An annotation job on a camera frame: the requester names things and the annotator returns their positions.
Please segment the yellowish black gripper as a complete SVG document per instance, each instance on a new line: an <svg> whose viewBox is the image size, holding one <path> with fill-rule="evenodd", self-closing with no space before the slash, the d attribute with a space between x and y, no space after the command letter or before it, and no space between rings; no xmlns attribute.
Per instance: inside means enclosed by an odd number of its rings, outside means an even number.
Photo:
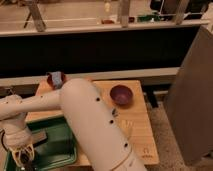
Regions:
<svg viewBox="0 0 213 171"><path fill-rule="evenodd" d="M14 148L11 150L12 157L18 167L24 171L35 171L33 160L35 152L32 144Z"/></svg>

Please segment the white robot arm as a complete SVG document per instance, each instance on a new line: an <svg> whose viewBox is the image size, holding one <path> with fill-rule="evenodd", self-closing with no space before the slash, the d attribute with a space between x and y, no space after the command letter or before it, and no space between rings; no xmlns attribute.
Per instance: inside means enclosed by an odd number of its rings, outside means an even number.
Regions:
<svg viewBox="0 0 213 171"><path fill-rule="evenodd" d="M34 153L25 114L50 110L63 113L94 171L147 171L96 86L81 78L42 95L23 99L14 94L0 99L0 124L17 164L21 152Z"/></svg>

